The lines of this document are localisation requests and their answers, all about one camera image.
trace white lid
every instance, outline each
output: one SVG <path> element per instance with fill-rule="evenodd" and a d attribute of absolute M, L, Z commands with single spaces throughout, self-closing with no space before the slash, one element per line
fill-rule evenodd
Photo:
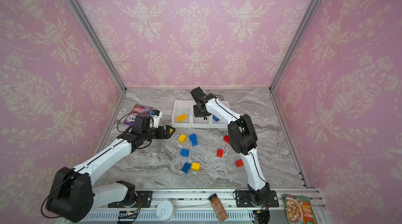
<path fill-rule="evenodd" d="M 169 220 L 173 215 L 173 204 L 168 200 L 163 200 L 156 207 L 156 216 L 159 220 Z"/>

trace mounting plate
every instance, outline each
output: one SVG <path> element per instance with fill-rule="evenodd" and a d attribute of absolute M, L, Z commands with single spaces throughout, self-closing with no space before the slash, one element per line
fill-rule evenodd
<path fill-rule="evenodd" d="M 237 190 L 234 193 L 237 207 L 255 207 L 251 202 L 249 191 Z M 268 195 L 268 207 L 279 207 L 276 191 L 271 190 L 271 193 Z"/>
<path fill-rule="evenodd" d="M 152 199 L 152 191 L 136 191 L 137 197 L 141 200 L 141 208 L 149 208 L 151 206 L 151 199 Z M 139 202 L 136 201 L 133 206 L 130 208 L 137 208 Z M 119 202 L 109 203 L 107 205 L 108 208 L 115 208 L 115 207 L 124 207 Z"/>

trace spice bottle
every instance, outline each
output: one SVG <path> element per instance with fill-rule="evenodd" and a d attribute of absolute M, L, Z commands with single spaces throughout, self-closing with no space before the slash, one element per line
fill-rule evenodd
<path fill-rule="evenodd" d="M 211 202 L 212 207 L 214 208 L 219 221 L 222 222 L 222 221 L 226 220 L 228 218 L 228 214 L 226 213 L 224 206 L 222 205 L 222 202 L 221 202 L 221 200 L 219 200 L 216 193 L 211 195 L 208 199 Z"/>

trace wall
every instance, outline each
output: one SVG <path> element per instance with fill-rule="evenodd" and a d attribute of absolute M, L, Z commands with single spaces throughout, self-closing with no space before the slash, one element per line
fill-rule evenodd
<path fill-rule="evenodd" d="M 275 93 L 334 223 L 402 223 L 401 14 L 322 0 Z"/>
<path fill-rule="evenodd" d="M 270 86 L 310 0 L 79 0 L 128 87 Z"/>
<path fill-rule="evenodd" d="M 0 11 L 0 214 L 48 223 L 55 172 L 93 156 L 121 92 L 65 0 Z"/>

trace bottle cap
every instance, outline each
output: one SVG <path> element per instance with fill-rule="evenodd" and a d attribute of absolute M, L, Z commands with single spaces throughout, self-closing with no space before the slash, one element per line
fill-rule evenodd
<path fill-rule="evenodd" d="M 216 195 L 216 193 L 211 195 L 208 199 L 209 199 L 209 201 L 212 201 L 214 198 L 218 198 L 218 195 Z"/>

